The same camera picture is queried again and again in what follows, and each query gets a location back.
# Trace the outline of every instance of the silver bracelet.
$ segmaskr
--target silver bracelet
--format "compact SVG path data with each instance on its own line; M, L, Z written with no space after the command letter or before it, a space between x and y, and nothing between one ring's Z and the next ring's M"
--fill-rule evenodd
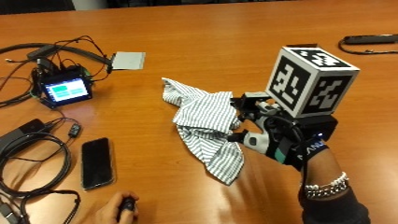
M346 173L323 186L306 185L304 192L308 199L327 198L343 191L348 187L348 178Z

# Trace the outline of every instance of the small display screen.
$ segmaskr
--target small display screen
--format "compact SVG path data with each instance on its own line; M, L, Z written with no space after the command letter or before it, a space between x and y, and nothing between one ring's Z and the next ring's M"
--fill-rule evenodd
M58 83L45 85L47 96L53 102L62 102L87 95L85 83L79 78L73 78Z

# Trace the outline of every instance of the notepad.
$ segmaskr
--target notepad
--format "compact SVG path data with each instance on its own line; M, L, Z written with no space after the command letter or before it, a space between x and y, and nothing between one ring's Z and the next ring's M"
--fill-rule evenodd
M143 67L143 52L121 52L118 51L111 60L113 70L138 70Z

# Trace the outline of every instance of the wooden table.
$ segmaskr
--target wooden table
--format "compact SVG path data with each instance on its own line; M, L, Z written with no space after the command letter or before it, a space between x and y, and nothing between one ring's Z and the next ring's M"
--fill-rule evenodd
M93 99L61 107L83 125L69 149L73 166L57 189L74 189L82 197L73 223L89 223L95 210L118 189L141 196L137 223L299 223L299 175L247 148L244 165L234 184L222 185L181 142L171 118L177 107L162 98L161 78L205 91L263 91L276 53L288 44L316 43L360 68L336 108L339 124L328 145L350 176L358 200L372 223L394 223L398 215L398 109L396 55L359 56L342 52L346 35L396 33L396 1L295 1L206 6L142 7L0 16L0 47L53 43L89 35L110 55L145 52L143 69L115 71L95 84ZM74 47L94 51L89 45ZM396 46L378 48L396 49ZM26 51L1 55L14 60ZM62 54L91 72L99 65ZM14 64L0 63L1 77ZM31 64L16 76L26 77ZM26 84L10 81L0 92L5 100ZM59 114L29 99L0 109L0 134L30 119L49 121ZM66 139L66 123L55 135ZM117 181L85 192L81 188L81 144L106 136L114 150ZM20 189L49 181L59 158L23 177L30 165L6 172ZM31 223L61 223L73 206L71 196L50 195L27 205Z

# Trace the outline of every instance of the towel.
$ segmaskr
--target towel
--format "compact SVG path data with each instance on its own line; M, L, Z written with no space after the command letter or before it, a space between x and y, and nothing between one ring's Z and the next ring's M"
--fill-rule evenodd
M209 93L169 78L162 78L162 82L162 100L179 107L173 122L181 140L209 173L231 185L243 165L238 144L226 141L227 134L239 126L236 111L230 106L232 94Z

